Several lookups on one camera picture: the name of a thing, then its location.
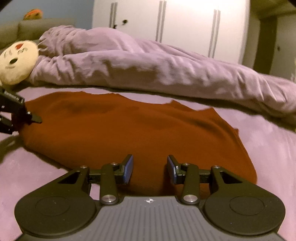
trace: beige plush toy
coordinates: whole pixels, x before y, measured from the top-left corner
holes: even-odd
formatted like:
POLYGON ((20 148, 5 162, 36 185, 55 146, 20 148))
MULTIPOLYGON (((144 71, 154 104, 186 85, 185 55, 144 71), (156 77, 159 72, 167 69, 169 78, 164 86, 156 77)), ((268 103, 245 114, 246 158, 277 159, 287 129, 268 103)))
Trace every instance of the beige plush toy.
POLYGON ((16 85, 26 79, 35 67, 39 52, 33 41, 20 41, 0 55, 0 85, 16 85))

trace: metal pivot screw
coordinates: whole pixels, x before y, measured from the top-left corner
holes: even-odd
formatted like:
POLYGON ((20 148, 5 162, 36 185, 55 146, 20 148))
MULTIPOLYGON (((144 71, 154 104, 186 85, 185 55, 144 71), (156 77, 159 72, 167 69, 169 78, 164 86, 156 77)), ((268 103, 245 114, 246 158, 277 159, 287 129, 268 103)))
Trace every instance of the metal pivot screw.
POLYGON ((108 203, 114 202, 115 200, 116 200, 116 197, 114 195, 110 195, 110 194, 102 197, 102 201, 108 202, 108 203))
POLYGON ((186 202, 196 202, 198 200, 197 196, 189 194, 183 197, 183 200, 186 202))

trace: blue wall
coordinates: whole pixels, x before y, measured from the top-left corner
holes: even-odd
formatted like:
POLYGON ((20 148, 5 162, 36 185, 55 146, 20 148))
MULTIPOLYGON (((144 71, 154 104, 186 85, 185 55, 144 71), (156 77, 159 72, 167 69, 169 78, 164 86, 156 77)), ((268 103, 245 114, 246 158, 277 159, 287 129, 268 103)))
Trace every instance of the blue wall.
POLYGON ((33 8, 43 11, 43 18, 75 18, 76 27, 91 28, 94 0, 12 0, 0 12, 0 24, 22 20, 33 8))

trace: brown cloth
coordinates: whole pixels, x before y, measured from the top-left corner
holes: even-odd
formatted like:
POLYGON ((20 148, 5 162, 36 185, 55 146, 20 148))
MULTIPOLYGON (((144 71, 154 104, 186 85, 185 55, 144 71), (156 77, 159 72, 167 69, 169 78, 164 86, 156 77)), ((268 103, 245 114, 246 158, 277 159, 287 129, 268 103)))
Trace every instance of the brown cloth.
MULTIPOLYGON (((195 111, 176 101, 148 104, 85 92, 56 92, 26 106, 43 123, 22 126, 25 146, 68 168, 100 169, 133 154, 133 173, 130 183, 119 187, 121 194, 179 196, 182 185, 172 185, 166 171, 170 154, 179 163, 200 169, 219 165, 252 183, 257 180, 238 130, 213 108, 195 111)), ((202 185, 201 196, 208 195, 208 185, 202 185)))

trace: gray sofa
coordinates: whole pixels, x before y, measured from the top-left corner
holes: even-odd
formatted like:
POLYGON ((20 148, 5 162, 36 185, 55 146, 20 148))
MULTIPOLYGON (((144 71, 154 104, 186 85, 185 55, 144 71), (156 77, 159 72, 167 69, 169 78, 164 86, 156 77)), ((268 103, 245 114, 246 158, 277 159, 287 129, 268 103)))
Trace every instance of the gray sofa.
POLYGON ((17 41, 32 40, 38 43, 38 39, 45 31, 60 25, 75 26, 75 20, 72 18, 45 18, 2 24, 0 26, 0 54, 17 41))

